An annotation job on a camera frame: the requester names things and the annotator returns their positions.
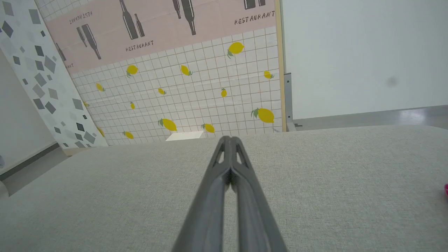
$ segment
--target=gray fabric surface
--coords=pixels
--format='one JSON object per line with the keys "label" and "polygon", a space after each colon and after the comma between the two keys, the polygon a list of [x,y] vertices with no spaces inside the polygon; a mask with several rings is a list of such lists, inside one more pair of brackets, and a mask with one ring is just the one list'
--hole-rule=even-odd
{"label": "gray fabric surface", "polygon": [[[448,131],[241,137],[291,251],[448,248]],[[95,148],[1,201],[3,251],[169,251],[218,139]],[[226,193],[225,251],[237,250]]]}

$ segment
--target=baseboard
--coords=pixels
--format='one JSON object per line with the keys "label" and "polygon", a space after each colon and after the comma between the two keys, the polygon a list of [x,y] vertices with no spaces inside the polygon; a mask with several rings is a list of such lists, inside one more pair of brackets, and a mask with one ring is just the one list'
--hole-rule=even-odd
{"label": "baseboard", "polygon": [[78,154],[82,151],[88,150],[88,149],[92,149],[94,147],[91,148],[71,148],[71,149],[62,149],[62,151],[67,155],[67,156],[73,156],[75,154]]}
{"label": "baseboard", "polygon": [[35,153],[30,154],[29,156],[23,158],[22,160],[17,161],[11,165],[8,165],[7,167],[4,167],[3,169],[5,169],[7,171],[3,174],[0,174],[0,181],[5,180],[6,178],[10,177],[14,173],[20,171],[24,167],[28,166],[29,164],[38,160],[39,158],[45,156],[50,151],[57,149],[58,147],[59,147],[59,144],[56,141],[54,141],[51,144],[48,144],[48,145],[42,147],[40,150],[36,151]]}
{"label": "baseboard", "polygon": [[429,117],[444,117],[448,111],[448,105],[395,109],[386,111],[356,113],[347,115],[336,115],[329,117],[315,117],[305,119],[294,119],[297,130],[321,130],[331,128],[346,128],[358,126],[377,126],[391,124],[411,124],[411,125],[429,125],[439,128],[446,128],[442,120],[428,120]]}

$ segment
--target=gray floor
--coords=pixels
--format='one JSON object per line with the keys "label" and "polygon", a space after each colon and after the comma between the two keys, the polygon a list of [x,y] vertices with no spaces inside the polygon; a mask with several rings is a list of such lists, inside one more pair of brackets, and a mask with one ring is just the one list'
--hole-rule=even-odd
{"label": "gray floor", "polygon": [[448,130],[448,105],[294,120],[296,130],[377,125],[428,125]]}
{"label": "gray floor", "polygon": [[68,156],[66,156],[59,147],[11,175],[3,181],[3,184],[6,186],[9,195],[11,196],[67,158]]}
{"label": "gray floor", "polygon": [[[429,125],[448,129],[448,105],[421,109],[391,110],[332,117],[319,117],[294,120],[294,122],[303,125],[302,127],[296,127],[297,130],[319,130],[329,128],[400,124]],[[62,152],[61,148],[57,148],[7,178],[3,181],[3,183],[9,191],[9,195],[14,194],[67,158],[68,157]]]}

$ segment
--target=gray diamond pattern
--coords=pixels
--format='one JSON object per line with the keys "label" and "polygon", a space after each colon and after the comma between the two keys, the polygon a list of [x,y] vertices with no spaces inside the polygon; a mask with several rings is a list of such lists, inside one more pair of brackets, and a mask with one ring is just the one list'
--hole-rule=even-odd
{"label": "gray diamond pattern", "polygon": [[73,98],[73,104],[75,105],[75,109],[79,109],[79,110],[84,110],[84,108],[82,107],[82,102],[79,99],[75,99]]}
{"label": "gray diamond pattern", "polygon": [[53,105],[50,102],[47,102],[47,104],[45,104],[45,107],[48,109],[48,111],[50,111],[51,114],[53,114],[56,111],[55,107],[53,107]]}
{"label": "gray diamond pattern", "polygon": [[50,95],[51,98],[56,99],[56,100],[58,99],[56,90],[54,90],[52,88],[49,88],[48,89],[48,94]]}
{"label": "gray diamond pattern", "polygon": [[89,141],[91,144],[93,144],[95,142],[95,137],[93,137],[92,135],[89,134],[89,132],[86,132],[84,134],[84,139]]}
{"label": "gray diamond pattern", "polygon": [[43,56],[43,50],[41,46],[35,45],[34,48],[36,48],[37,55]]}
{"label": "gray diamond pattern", "polygon": [[9,26],[9,24],[6,21],[3,22],[3,26],[1,28],[6,33],[6,35],[8,35],[8,37],[11,38],[14,30]]}
{"label": "gray diamond pattern", "polygon": [[45,56],[45,67],[48,68],[52,73],[55,73],[56,63],[52,61],[49,57]]}
{"label": "gray diamond pattern", "polygon": [[43,78],[43,76],[39,73],[36,76],[34,76],[34,78],[36,79],[37,83],[39,83],[39,85],[42,87],[43,85],[47,84],[47,81]]}
{"label": "gray diamond pattern", "polygon": [[3,1],[3,8],[4,8],[4,13],[6,15],[14,16],[13,7],[12,7],[11,3]]}
{"label": "gray diamond pattern", "polygon": [[17,65],[20,65],[19,57],[13,56],[13,59],[14,59],[14,63],[16,63]]}
{"label": "gray diamond pattern", "polygon": [[37,70],[45,71],[41,61],[36,61]]}
{"label": "gray diamond pattern", "polygon": [[40,25],[39,12],[36,9],[30,9],[31,21],[35,25]]}
{"label": "gray diamond pattern", "polygon": [[42,101],[40,99],[33,99],[33,102],[36,104],[36,107],[38,109],[44,109],[45,107],[42,104]]}
{"label": "gray diamond pattern", "polygon": [[45,92],[37,84],[33,87],[33,91],[37,94],[37,96],[39,96],[39,98],[42,98],[45,95]]}
{"label": "gray diamond pattern", "polygon": [[85,148],[85,146],[84,146],[81,142],[79,142],[79,141],[77,141],[75,144],[76,144],[76,146],[78,146],[79,148]]}

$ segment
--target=gray bottle illustration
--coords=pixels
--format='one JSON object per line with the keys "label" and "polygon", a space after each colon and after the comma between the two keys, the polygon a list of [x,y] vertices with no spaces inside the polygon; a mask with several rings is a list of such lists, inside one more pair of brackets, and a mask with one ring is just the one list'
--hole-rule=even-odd
{"label": "gray bottle illustration", "polygon": [[184,8],[185,19],[190,24],[191,34],[196,35],[196,27],[194,26],[194,10],[191,0],[181,0],[182,7]]}
{"label": "gray bottle illustration", "polygon": [[90,30],[89,24],[82,25],[81,28],[86,36],[87,42],[89,42],[90,47],[92,47],[95,51],[97,58],[101,60],[101,56],[98,52],[98,45],[96,44],[95,37],[93,36],[92,30]]}
{"label": "gray bottle illustration", "polygon": [[67,59],[65,58],[65,55],[62,52],[62,50],[60,49],[59,45],[57,43],[55,43],[55,45],[56,45],[56,50],[59,53],[59,56],[62,59],[62,61],[66,61]]}
{"label": "gray bottle illustration", "polygon": [[129,11],[126,9],[126,5],[124,0],[120,0],[121,10],[123,11],[123,21],[125,22],[126,29],[129,33],[129,37],[131,39],[137,39],[138,34],[135,29],[134,21],[132,20],[132,16]]}
{"label": "gray bottle illustration", "polygon": [[[252,9],[255,8],[256,3],[255,0],[243,0],[244,1],[244,9]],[[258,0],[258,5],[263,6],[266,5],[266,0]]]}
{"label": "gray bottle illustration", "polygon": [[143,31],[142,23],[138,19],[137,14],[134,14],[134,15],[135,15],[135,21],[137,22],[138,33],[140,33],[140,38],[144,37],[145,32]]}
{"label": "gray bottle illustration", "polygon": [[179,0],[172,0],[172,3],[174,4],[174,10],[177,13],[177,17],[180,19],[181,18],[181,9],[179,6]]}
{"label": "gray bottle illustration", "polygon": [[87,44],[86,44],[86,39],[84,38],[84,35],[82,34],[82,32],[81,32],[81,28],[80,27],[76,27],[76,30],[78,31],[78,35],[79,35],[79,37],[81,38],[81,41],[84,43],[84,45],[87,47]]}

